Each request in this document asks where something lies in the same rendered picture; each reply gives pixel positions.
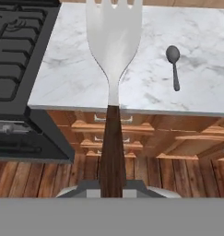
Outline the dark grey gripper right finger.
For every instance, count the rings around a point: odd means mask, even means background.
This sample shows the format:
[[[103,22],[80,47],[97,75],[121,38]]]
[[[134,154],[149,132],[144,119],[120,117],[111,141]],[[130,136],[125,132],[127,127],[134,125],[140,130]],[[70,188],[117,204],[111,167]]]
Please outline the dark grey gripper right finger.
[[[125,186],[126,198],[181,198],[173,191],[163,188],[145,186],[142,180],[128,180]]]

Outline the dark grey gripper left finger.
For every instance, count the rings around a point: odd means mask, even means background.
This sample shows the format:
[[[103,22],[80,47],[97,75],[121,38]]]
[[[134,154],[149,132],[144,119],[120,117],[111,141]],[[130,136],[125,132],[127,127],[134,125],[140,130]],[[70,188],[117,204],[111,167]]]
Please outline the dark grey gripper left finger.
[[[57,197],[71,198],[100,198],[100,184],[98,180],[84,180],[73,187],[66,187],[59,192]]]

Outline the silver fork with wooden handle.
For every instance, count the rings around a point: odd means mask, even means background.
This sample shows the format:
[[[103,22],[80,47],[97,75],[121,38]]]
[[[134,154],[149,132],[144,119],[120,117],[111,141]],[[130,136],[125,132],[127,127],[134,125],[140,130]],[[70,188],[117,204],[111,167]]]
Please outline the silver fork with wooden handle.
[[[86,0],[88,47],[108,81],[108,106],[100,159],[100,195],[121,197],[126,184],[119,83],[136,56],[143,0]]]

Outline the dark grey metal spoon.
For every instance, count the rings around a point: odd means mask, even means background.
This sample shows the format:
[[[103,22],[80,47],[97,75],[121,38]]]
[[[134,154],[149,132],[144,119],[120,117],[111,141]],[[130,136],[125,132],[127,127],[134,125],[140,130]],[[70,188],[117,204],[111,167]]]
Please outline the dark grey metal spoon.
[[[177,61],[180,59],[179,49],[174,45],[170,45],[166,50],[166,57],[167,57],[167,60],[172,64],[173,88],[175,91],[179,91],[180,90],[180,82],[179,82],[178,73],[177,73],[177,66],[176,66]]]

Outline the wooden drawer front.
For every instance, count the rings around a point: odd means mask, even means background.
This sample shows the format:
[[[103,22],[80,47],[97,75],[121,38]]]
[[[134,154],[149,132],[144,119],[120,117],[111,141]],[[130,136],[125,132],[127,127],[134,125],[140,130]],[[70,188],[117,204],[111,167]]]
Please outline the wooden drawer front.
[[[94,114],[97,114],[100,118],[105,118],[105,112],[76,112],[77,119],[71,125],[74,132],[80,133],[103,133],[105,128],[105,122],[95,122]],[[128,119],[133,116],[133,122],[131,124],[122,124],[122,130],[124,134],[136,134],[143,136],[150,136],[154,128],[149,122],[149,116],[145,114],[127,114],[122,113],[121,119]]]
[[[84,139],[81,142],[80,146],[83,148],[102,148],[102,144],[103,144],[103,141],[95,141],[93,137],[92,140]],[[132,142],[130,138],[130,143],[124,143],[124,148],[139,150],[143,148],[143,145],[139,141]]]
[[[101,157],[101,151],[96,150],[96,151],[88,151],[88,153],[86,154],[87,157]],[[136,158],[136,154],[134,152],[124,152],[124,157],[128,158],[128,159],[135,159]]]

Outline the wooden cupboard door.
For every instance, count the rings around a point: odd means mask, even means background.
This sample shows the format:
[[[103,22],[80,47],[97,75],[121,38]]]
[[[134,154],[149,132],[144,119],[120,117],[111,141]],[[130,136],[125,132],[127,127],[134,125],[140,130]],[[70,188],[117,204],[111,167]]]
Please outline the wooden cupboard door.
[[[224,118],[157,115],[151,157],[224,159]]]

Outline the black range with hob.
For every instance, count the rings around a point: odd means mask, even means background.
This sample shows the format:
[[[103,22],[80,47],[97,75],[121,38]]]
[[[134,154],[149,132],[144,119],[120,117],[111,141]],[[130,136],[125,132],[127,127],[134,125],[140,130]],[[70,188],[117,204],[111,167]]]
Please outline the black range with hob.
[[[75,151],[29,96],[53,31],[59,0],[0,0],[0,121],[21,121],[25,134],[0,133],[0,160],[71,163]]]

